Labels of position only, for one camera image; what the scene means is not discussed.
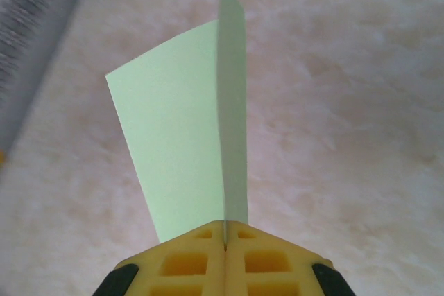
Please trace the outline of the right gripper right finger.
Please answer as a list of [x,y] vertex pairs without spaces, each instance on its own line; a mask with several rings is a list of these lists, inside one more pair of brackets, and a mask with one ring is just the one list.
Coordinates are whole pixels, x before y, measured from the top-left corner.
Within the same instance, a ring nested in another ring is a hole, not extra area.
[[229,222],[226,295],[349,295],[329,259],[240,222]]

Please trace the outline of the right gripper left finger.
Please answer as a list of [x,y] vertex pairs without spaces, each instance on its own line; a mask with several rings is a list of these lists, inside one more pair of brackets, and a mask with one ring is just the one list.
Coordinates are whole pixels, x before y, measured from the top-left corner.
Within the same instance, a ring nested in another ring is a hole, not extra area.
[[96,295],[224,295],[223,222],[213,221],[121,261]]

